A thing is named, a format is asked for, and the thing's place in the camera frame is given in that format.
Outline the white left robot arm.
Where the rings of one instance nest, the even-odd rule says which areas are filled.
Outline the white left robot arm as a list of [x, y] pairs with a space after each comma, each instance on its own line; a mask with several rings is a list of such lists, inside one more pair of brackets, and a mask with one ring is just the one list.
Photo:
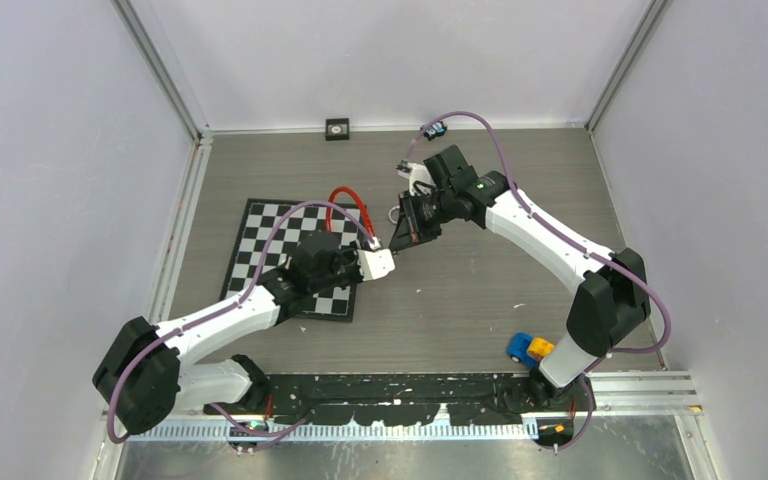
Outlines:
[[258, 412], [271, 387], [250, 357], [236, 354], [218, 363], [203, 358], [300, 314], [316, 294], [364, 282], [365, 257], [379, 245], [356, 240], [343, 246], [336, 234], [316, 231], [302, 238], [284, 265], [238, 295], [183, 318], [125, 322], [92, 376], [109, 407], [109, 433], [122, 425], [127, 436], [143, 434], [172, 412], [212, 403]]

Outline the brass padlock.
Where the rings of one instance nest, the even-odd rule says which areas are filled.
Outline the brass padlock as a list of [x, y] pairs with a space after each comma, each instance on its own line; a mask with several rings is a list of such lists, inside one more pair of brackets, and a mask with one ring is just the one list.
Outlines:
[[399, 205], [395, 205], [392, 208], [390, 208], [387, 214], [388, 221], [391, 224], [396, 225], [398, 223], [399, 213], [400, 213]]

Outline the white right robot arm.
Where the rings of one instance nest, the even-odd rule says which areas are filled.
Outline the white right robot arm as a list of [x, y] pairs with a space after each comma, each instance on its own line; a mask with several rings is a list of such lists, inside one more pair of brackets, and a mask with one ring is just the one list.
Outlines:
[[420, 163], [400, 161], [408, 182], [399, 195], [393, 252], [429, 243], [453, 220], [471, 222], [537, 260], [571, 293], [565, 333], [531, 367], [530, 401], [556, 410], [573, 384], [651, 315], [645, 263], [636, 251], [614, 252], [565, 226], [531, 202], [499, 171], [476, 172], [451, 145]]

